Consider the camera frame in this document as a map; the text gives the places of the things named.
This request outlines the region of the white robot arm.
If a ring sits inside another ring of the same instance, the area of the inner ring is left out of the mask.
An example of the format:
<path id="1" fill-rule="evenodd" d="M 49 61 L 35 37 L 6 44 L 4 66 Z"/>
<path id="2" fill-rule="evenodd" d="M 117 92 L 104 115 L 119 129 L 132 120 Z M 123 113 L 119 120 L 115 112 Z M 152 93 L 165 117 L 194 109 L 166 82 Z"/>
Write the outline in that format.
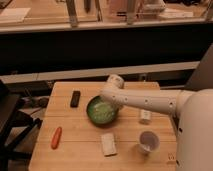
<path id="1" fill-rule="evenodd" d="M 213 171 L 213 89 L 132 90 L 110 75 L 100 96 L 115 106 L 178 117 L 176 171 Z"/>

